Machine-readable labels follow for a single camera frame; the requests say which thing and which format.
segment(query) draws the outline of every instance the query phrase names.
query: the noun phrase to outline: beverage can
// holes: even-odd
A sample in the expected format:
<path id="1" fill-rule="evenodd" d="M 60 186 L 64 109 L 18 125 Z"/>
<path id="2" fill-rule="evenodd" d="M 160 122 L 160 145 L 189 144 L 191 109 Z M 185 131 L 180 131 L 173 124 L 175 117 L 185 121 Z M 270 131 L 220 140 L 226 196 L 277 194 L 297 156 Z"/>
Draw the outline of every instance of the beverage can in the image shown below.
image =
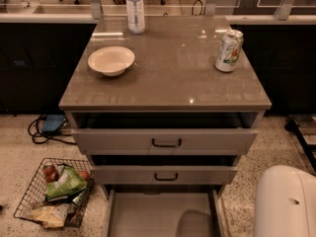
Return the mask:
<path id="1" fill-rule="evenodd" d="M 228 30 L 225 33 L 215 64 L 218 70 L 231 72 L 235 69 L 243 42 L 243 33 L 240 31 Z"/>
<path id="2" fill-rule="evenodd" d="M 55 182 L 58 179 L 58 172 L 51 162 L 47 162 L 42 167 L 43 175 L 47 183 Z"/>

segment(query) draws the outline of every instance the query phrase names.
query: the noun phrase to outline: speckled floor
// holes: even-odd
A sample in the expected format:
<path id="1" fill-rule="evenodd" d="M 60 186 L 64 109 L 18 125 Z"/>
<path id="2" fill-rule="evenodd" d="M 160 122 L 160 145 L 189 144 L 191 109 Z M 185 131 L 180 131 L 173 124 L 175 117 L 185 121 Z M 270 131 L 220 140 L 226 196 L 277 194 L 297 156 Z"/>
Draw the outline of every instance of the speckled floor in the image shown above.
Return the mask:
<path id="1" fill-rule="evenodd" d="M 43 158 L 85 159 L 76 146 L 50 141 L 32 143 L 27 129 L 38 116 L 0 116 L 0 236 L 102 236 L 107 200 L 96 185 L 80 228 L 45 230 L 39 225 L 14 218 L 15 210 Z M 238 164 L 238 173 L 226 186 L 220 202 L 224 208 L 228 237 L 252 237 L 256 185 L 262 173 L 277 164 L 313 173 L 295 138 L 284 128 L 284 118 L 265 117 L 251 150 Z"/>

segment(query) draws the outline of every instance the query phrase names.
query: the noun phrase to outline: metal wire basket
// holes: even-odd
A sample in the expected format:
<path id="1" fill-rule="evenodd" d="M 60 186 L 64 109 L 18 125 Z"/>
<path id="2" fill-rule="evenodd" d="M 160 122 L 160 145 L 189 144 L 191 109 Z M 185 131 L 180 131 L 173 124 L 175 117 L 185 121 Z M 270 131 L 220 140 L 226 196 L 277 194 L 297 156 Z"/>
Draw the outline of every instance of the metal wire basket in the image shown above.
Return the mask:
<path id="1" fill-rule="evenodd" d="M 66 164 L 72 166 L 77 172 L 87 171 L 90 174 L 90 164 L 88 161 L 82 160 L 72 160 L 72 159 L 57 159 L 57 158 L 44 158 L 36 173 L 34 174 L 26 192 L 24 193 L 15 213 L 15 218 L 21 218 L 25 220 L 32 221 L 34 223 L 40 224 L 40 222 L 33 221 L 30 218 L 30 211 L 40 205 L 51 205 L 56 204 L 56 202 L 47 202 L 45 201 L 45 193 L 47 183 L 45 181 L 42 168 L 46 162 L 51 162 L 53 165 Z M 94 180 L 90 178 L 87 188 L 83 192 L 83 201 L 75 209 L 75 213 L 71 217 L 67 217 L 64 226 L 65 227 L 80 227 L 85 209 L 87 207 L 88 199 L 94 184 Z"/>

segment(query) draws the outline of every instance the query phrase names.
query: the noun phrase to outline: drawer front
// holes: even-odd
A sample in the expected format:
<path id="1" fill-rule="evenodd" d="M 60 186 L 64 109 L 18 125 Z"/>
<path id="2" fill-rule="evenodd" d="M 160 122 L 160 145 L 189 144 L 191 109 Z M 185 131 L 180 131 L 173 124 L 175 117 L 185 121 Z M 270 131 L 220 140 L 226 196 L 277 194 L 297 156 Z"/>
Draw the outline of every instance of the drawer front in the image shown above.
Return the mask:
<path id="1" fill-rule="evenodd" d="M 102 166 L 92 167 L 99 184 L 225 185 L 237 168 L 225 166 Z"/>
<path id="2" fill-rule="evenodd" d="M 242 155 L 255 129 L 75 129 L 84 154 Z"/>

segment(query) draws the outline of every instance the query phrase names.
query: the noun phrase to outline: gray countertop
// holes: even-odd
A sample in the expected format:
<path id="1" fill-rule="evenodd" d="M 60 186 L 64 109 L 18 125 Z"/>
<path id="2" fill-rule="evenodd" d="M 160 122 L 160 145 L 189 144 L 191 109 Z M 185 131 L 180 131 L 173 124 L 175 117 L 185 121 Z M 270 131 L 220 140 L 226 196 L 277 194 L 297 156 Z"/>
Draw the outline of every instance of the gray countertop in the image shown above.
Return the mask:
<path id="1" fill-rule="evenodd" d="M 126 17 L 104 17 L 91 37 L 60 102 L 65 111 L 264 111 L 271 106 L 242 52 L 236 69 L 224 73 L 215 60 L 224 17 L 146 17 L 133 35 Z M 89 68 L 87 59 L 105 46 L 125 46 L 135 61 L 118 77 Z"/>

